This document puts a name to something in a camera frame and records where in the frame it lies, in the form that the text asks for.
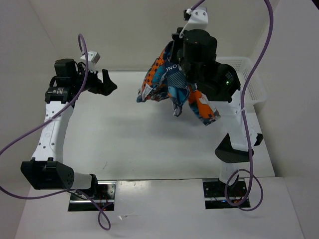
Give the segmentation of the colourful patterned shorts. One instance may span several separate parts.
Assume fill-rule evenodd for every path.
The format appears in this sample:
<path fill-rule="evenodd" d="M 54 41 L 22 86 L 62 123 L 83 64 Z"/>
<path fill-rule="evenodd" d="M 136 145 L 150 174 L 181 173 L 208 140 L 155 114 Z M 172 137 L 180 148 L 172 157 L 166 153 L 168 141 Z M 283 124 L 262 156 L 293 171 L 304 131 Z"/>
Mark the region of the colourful patterned shorts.
<path fill-rule="evenodd" d="M 204 125 L 217 121 L 220 118 L 218 110 L 209 105 L 197 85 L 186 81 L 180 65 L 170 62 L 172 47 L 173 42 L 170 41 L 151 65 L 138 90 L 136 101 L 144 103 L 147 100 L 159 102 L 170 99 L 175 117 L 182 114 L 183 105 L 188 103 Z"/>

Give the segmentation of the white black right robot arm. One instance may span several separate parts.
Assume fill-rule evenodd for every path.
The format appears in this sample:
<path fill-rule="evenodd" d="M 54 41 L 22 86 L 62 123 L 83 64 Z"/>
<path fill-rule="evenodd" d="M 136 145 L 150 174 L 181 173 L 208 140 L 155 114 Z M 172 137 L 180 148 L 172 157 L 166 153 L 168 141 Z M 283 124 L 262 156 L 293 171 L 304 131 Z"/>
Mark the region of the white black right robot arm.
<path fill-rule="evenodd" d="M 263 140 L 245 114 L 246 85 L 241 85 L 236 70 L 216 60 L 217 40 L 202 29 L 172 34 L 171 59 L 179 64 L 185 79 L 220 115 L 226 135 L 217 146 L 215 155 L 221 160 L 219 192 L 224 196 L 236 190 L 238 164 L 252 162 L 254 146 Z"/>

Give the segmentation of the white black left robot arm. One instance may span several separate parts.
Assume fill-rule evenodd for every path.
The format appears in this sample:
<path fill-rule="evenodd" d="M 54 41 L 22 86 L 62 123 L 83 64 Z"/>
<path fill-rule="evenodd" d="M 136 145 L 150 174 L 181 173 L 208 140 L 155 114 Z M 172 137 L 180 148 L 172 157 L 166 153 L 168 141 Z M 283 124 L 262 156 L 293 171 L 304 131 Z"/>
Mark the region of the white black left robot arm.
<path fill-rule="evenodd" d="M 21 172 L 36 190 L 78 189 L 88 199 L 99 195 L 100 187 L 94 174 L 81 174 L 63 163 L 63 145 L 69 120 L 73 114 L 77 94 L 88 91 L 110 95 L 117 85 L 104 69 L 102 79 L 95 70 L 97 60 L 81 57 L 57 60 L 56 75 L 45 93 L 45 123 L 40 139 L 30 161 L 21 164 Z"/>

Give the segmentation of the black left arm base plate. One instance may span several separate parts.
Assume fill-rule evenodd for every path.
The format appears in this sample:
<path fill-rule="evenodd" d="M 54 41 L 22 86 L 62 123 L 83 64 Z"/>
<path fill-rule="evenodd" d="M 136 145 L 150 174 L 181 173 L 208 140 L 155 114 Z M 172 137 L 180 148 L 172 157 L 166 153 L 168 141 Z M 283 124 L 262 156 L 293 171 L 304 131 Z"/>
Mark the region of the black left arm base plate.
<path fill-rule="evenodd" d="M 92 199 L 99 208 L 103 211 L 114 211 L 115 207 L 115 194 L 116 194 L 116 181 L 98 181 L 96 185 L 96 191 L 89 192 L 89 190 L 84 190 L 84 193 Z M 91 200 L 84 196 L 80 192 L 71 192 L 69 205 L 69 212 L 92 212 L 98 211 Z"/>

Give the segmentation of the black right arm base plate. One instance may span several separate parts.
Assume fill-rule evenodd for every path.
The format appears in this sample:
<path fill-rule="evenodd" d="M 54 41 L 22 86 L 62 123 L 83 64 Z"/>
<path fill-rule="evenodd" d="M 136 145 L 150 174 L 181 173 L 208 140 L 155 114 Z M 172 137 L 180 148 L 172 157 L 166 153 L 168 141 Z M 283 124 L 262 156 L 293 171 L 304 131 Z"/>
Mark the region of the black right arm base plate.
<path fill-rule="evenodd" d="M 203 179 L 203 193 L 205 208 L 208 209 L 230 209 L 235 206 L 230 205 L 224 194 L 225 185 L 218 179 Z M 234 186 L 227 189 L 229 199 L 232 203 L 238 203 L 242 200 L 247 192 L 244 180 L 239 180 Z"/>

